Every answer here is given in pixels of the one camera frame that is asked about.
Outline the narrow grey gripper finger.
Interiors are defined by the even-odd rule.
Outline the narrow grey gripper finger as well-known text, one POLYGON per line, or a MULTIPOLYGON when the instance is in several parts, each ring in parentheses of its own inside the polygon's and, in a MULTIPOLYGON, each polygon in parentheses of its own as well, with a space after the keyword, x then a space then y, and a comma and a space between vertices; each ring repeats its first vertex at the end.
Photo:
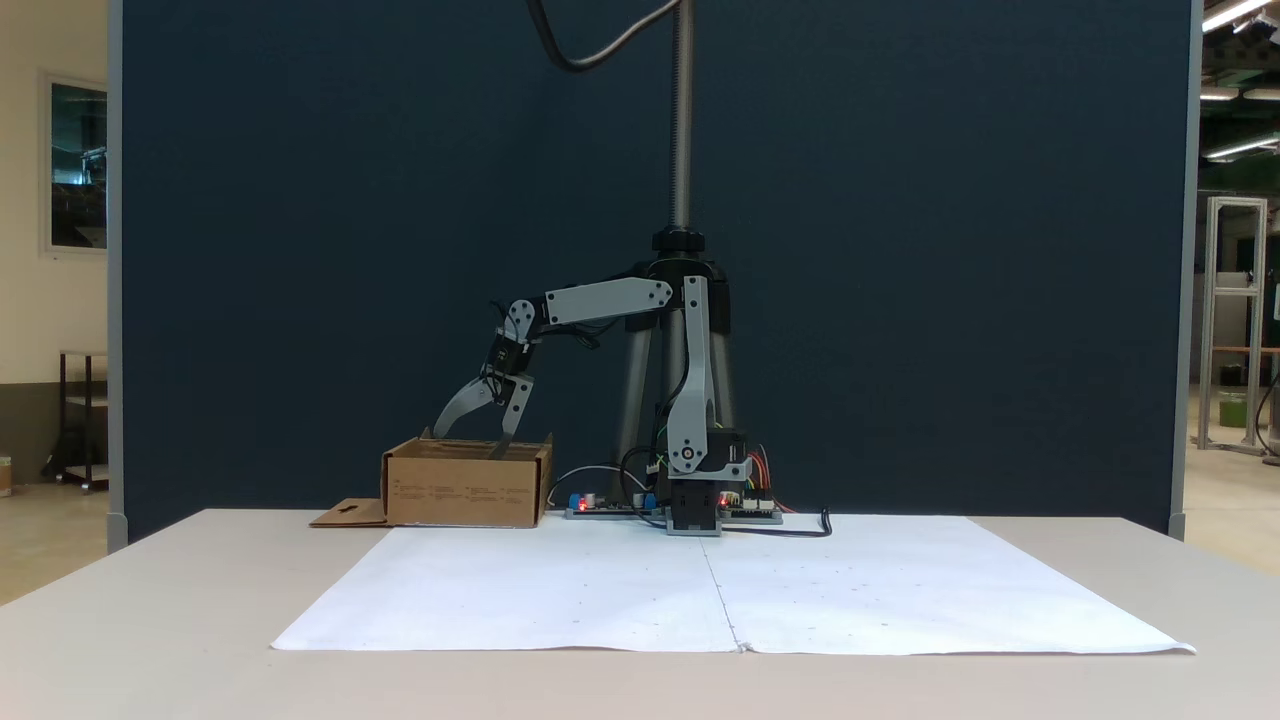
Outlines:
POLYGON ((504 407, 500 424, 500 438, 490 451, 490 460, 502 460, 509 450, 515 434, 524 419, 524 410, 529 404, 529 397, 534 389, 534 379, 530 375, 495 375, 500 382, 500 389, 494 392, 495 404, 504 407))

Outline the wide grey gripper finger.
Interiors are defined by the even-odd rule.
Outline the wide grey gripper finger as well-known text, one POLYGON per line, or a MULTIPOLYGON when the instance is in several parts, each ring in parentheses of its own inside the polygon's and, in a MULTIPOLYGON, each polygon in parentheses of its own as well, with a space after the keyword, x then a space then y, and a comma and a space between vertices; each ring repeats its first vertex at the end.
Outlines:
POLYGON ((494 393, 485 377, 471 379, 443 407, 433 424, 433 438, 445 438, 452 427, 463 416, 485 407, 494 400, 494 393))

